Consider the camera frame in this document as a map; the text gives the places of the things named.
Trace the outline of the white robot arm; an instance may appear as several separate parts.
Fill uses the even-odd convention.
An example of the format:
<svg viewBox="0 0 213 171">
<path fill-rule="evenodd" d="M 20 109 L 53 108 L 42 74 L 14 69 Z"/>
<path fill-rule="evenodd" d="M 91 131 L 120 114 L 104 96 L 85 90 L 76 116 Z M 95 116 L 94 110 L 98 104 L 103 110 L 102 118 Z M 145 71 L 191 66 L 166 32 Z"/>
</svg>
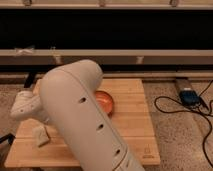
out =
<svg viewBox="0 0 213 171">
<path fill-rule="evenodd" d="M 103 72 L 92 60 L 56 67 L 39 93 L 17 94 L 11 117 L 53 124 L 84 171 L 145 171 L 95 98 Z"/>
</svg>

